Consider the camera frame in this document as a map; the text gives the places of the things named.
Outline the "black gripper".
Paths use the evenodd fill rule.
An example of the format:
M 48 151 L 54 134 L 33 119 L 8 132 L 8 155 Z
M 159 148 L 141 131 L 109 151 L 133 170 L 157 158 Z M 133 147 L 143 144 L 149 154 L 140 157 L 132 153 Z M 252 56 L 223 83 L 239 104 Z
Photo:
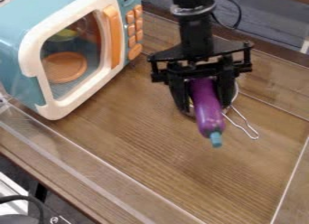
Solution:
M 179 44 L 151 54 L 147 59 L 152 82 L 167 83 L 175 105 L 183 113 L 190 111 L 185 79 L 216 76 L 218 98 L 220 107 L 226 108 L 234 97 L 235 77 L 252 70 L 252 43 L 224 41 L 212 35 L 210 16 L 214 7 L 171 7 L 171 14 L 179 22 Z

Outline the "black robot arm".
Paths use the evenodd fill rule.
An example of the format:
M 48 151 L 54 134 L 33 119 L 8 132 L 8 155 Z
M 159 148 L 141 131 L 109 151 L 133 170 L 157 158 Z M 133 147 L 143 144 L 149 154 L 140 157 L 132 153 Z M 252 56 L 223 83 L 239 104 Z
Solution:
M 215 0 L 172 0 L 179 22 L 179 44 L 148 56 L 151 79 L 168 85 L 173 103 L 190 110 L 188 82 L 212 77 L 220 107 L 231 104 L 235 78 L 252 70 L 248 41 L 223 41 L 212 35 Z

